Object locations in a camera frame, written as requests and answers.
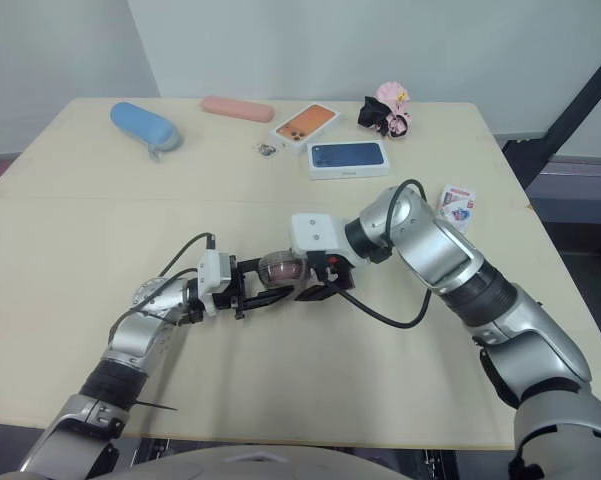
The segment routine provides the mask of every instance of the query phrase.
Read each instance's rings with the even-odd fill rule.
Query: smartphone image
[[[289,140],[299,142],[318,130],[336,115],[335,112],[311,105],[276,130]]]

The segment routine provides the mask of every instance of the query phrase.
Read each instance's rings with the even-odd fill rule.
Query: pink toy
[[[376,90],[376,98],[391,109],[387,115],[389,132],[397,137],[411,127],[411,115],[407,113],[409,92],[398,82],[386,82]]]

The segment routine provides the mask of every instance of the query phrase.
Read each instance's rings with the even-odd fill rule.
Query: black metal frame
[[[504,153],[522,188],[527,188],[601,99],[601,65],[542,138],[508,141]]]

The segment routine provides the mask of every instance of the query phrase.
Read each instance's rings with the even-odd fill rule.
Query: orange phone box
[[[276,147],[299,155],[306,150],[308,143],[313,143],[328,128],[335,125],[339,117],[340,112],[319,103],[312,103],[271,130],[269,138]]]

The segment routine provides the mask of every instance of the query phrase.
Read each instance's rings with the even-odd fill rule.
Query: small object
[[[154,160],[158,160],[158,152],[173,150],[182,143],[173,123],[132,103],[116,103],[111,108],[110,117],[118,128],[146,143]]]
[[[406,135],[411,126],[411,115],[407,113],[409,93],[398,82],[386,82],[378,87],[375,97],[364,97],[365,104],[360,109],[358,124],[375,128],[384,137]]]
[[[267,288],[297,286],[309,278],[306,259],[296,257],[291,250],[269,253],[258,262],[258,276]]]
[[[277,148],[299,155],[308,143],[335,125],[339,117],[339,112],[313,103],[271,130],[269,138]]]
[[[267,145],[266,143],[261,143],[260,145],[258,145],[258,151],[260,152],[260,155],[268,157],[276,153],[276,147],[272,145]]]
[[[389,160],[381,140],[309,145],[309,173],[313,180],[379,177],[388,172]]]
[[[466,188],[447,185],[440,195],[438,216],[464,233],[471,220],[476,194]]]
[[[206,97],[200,106],[205,112],[263,123],[270,122],[274,115],[273,107],[269,105],[234,98]]]

